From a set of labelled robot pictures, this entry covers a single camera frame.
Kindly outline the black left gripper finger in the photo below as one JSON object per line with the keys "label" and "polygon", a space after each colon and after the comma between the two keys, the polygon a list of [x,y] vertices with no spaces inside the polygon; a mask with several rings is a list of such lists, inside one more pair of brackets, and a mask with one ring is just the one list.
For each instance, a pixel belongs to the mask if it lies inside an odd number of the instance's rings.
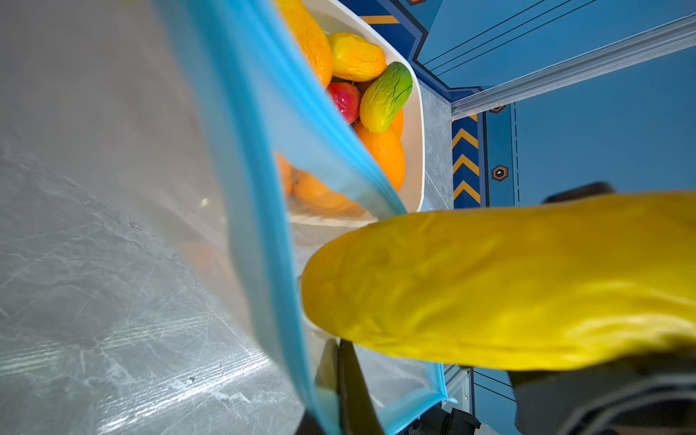
{"label": "black left gripper finger", "polygon": [[306,359],[295,363],[295,387],[306,406],[297,434],[383,434],[353,343],[332,339],[310,379]]}

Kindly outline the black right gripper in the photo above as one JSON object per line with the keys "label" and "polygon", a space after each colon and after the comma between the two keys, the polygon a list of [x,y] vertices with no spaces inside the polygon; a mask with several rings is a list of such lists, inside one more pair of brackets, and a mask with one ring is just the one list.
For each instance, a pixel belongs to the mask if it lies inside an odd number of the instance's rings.
{"label": "black right gripper", "polygon": [[572,371],[512,372],[522,434],[692,434],[694,353],[625,357]]}

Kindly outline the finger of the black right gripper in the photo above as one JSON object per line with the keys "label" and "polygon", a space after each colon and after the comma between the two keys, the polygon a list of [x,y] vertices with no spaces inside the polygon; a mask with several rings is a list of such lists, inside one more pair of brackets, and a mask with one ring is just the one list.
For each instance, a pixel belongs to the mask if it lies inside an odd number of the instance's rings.
{"label": "finger of the black right gripper", "polygon": [[609,195],[616,193],[616,189],[613,185],[605,181],[596,181],[593,183],[585,184],[576,188],[571,188],[571,190],[565,190],[553,194],[545,198],[543,204],[552,204],[573,201],[578,199],[587,199],[595,196]]}

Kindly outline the clear zip-top bag blue zipper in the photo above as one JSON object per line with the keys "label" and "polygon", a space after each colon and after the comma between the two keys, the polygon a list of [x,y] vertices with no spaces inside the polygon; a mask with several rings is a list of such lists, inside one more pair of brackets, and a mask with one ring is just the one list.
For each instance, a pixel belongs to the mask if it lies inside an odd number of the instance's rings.
{"label": "clear zip-top bag blue zipper", "polygon": [[[287,198],[280,153],[362,208]],[[297,434],[307,261],[409,212],[270,1],[1,5],[1,431]],[[355,347],[383,434],[439,364]]]}

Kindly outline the yellow orange mango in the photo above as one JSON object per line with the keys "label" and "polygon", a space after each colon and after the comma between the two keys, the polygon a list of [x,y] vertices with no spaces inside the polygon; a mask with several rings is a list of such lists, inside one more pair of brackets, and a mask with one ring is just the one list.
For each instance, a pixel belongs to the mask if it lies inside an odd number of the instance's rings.
{"label": "yellow orange mango", "polygon": [[297,40],[323,88],[331,83],[334,61],[327,35],[300,0],[277,0],[275,6]]}
{"label": "yellow orange mango", "polygon": [[379,45],[350,33],[333,33],[327,37],[333,56],[333,76],[349,82],[369,82],[387,67]]}

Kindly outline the green yellow mango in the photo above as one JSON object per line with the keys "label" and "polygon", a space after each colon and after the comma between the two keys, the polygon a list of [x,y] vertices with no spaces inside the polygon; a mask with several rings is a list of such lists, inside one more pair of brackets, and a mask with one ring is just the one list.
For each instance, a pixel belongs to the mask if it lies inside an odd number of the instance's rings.
{"label": "green yellow mango", "polygon": [[390,63],[362,96],[359,117],[364,128],[372,133],[385,132],[412,91],[409,68],[400,62]]}

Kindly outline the yellow orange mango in bowl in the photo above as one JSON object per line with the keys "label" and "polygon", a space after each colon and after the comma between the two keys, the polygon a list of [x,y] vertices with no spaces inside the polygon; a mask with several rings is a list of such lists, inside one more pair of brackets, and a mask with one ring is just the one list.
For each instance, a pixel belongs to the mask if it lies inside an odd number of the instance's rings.
{"label": "yellow orange mango in bowl", "polygon": [[387,67],[379,45],[350,33],[333,33],[327,37],[333,56],[333,76],[349,82],[369,82]]}

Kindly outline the red apple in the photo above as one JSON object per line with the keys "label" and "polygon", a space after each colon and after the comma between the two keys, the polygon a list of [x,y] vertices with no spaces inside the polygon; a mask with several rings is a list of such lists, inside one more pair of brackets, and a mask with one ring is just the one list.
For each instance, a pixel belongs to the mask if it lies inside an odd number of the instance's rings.
{"label": "red apple", "polygon": [[354,124],[359,118],[361,94],[353,83],[330,83],[327,92],[338,112],[349,124]]}

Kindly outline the white fruit bowl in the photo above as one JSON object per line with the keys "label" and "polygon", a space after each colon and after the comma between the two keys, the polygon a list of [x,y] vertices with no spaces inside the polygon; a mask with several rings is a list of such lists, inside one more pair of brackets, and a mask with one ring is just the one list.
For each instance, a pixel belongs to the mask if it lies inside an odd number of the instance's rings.
{"label": "white fruit bowl", "polygon": [[[397,113],[391,127],[395,128],[401,137],[405,156],[404,182],[402,188],[396,191],[406,210],[417,211],[423,201],[425,139],[422,91],[416,74],[407,60],[414,41],[413,35],[406,26],[407,19],[388,11],[384,1],[302,2],[327,36],[333,33],[362,36],[365,40],[382,48],[387,66],[393,62],[400,62],[411,71],[413,91],[402,110]],[[342,80],[333,75],[331,83],[353,83],[360,91],[362,100],[367,88],[376,79],[358,83]]]}

